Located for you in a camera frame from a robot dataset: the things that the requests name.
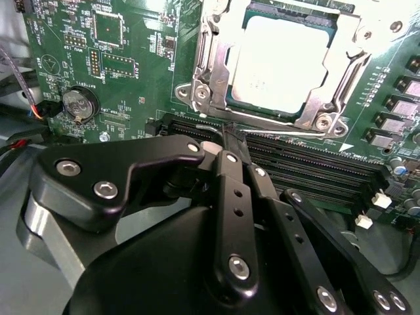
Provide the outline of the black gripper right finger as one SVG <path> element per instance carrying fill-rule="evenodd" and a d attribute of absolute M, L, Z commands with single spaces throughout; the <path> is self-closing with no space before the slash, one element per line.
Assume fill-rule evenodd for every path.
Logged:
<path fill-rule="evenodd" d="M 305 195 L 278 194 L 268 172 L 252 163 L 246 136 L 236 146 L 247 165 L 257 218 L 291 267 L 300 314 L 409 314 L 410 304 Z"/>

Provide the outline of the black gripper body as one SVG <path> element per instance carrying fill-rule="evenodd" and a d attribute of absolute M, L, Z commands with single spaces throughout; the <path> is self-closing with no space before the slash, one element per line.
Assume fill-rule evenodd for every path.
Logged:
<path fill-rule="evenodd" d="M 191 207 L 97 258 L 67 314 L 310 314 L 280 242 L 250 209 Z"/>

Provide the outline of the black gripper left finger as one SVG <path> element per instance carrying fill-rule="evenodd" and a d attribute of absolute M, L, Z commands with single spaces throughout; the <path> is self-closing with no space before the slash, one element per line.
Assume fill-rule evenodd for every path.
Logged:
<path fill-rule="evenodd" d="M 22 222 L 30 251 L 74 289 L 101 255 L 191 207 L 250 209 L 236 139 L 185 135 L 53 146 L 30 174 Z"/>

